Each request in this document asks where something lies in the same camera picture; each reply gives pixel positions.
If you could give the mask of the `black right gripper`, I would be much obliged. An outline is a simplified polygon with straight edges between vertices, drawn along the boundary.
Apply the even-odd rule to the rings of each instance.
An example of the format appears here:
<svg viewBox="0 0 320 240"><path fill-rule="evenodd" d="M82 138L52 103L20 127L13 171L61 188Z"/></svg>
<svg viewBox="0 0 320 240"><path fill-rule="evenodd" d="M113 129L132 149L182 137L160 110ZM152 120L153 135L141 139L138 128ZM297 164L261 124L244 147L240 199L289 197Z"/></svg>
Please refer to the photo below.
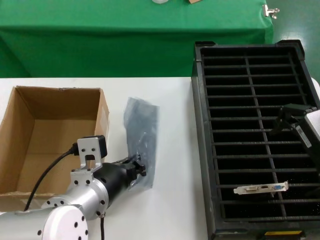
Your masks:
<svg viewBox="0 0 320 240"><path fill-rule="evenodd" d="M298 120L292 115L306 115L316 111L316 107L302 104L286 104L280 108L281 114L273 122L271 135L277 135L285 129L293 131ZM320 138L306 118L295 127L296 133L306 152L314 162L320 161Z"/></svg>

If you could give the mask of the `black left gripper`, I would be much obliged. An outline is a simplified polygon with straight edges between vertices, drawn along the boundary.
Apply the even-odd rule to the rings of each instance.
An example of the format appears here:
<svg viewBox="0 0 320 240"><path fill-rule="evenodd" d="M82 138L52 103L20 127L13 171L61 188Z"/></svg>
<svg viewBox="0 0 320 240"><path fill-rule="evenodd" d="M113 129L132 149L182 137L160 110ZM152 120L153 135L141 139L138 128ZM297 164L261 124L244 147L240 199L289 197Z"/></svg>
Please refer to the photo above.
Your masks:
<svg viewBox="0 0 320 240"><path fill-rule="evenodd" d="M132 181L137 179L138 175L142 177L147 175L146 167L139 161L139 155L132 155L120 160L120 165L113 163L102 165L101 181L106 188L109 201L114 201L122 191L130 186Z"/></svg>

